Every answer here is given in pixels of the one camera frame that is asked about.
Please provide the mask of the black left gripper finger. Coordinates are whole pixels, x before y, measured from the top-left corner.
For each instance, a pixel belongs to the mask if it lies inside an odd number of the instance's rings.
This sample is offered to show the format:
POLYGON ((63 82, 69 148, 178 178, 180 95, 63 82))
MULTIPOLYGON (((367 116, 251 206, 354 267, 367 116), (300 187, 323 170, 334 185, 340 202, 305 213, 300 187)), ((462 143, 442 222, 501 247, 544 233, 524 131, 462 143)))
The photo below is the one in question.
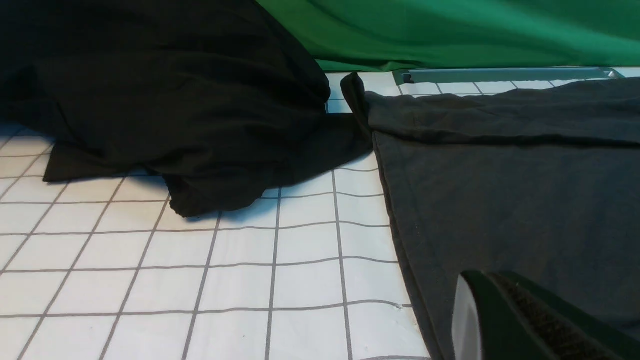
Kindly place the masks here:
POLYGON ((640 344, 512 271, 463 271, 451 323, 457 360, 637 360, 640 344))

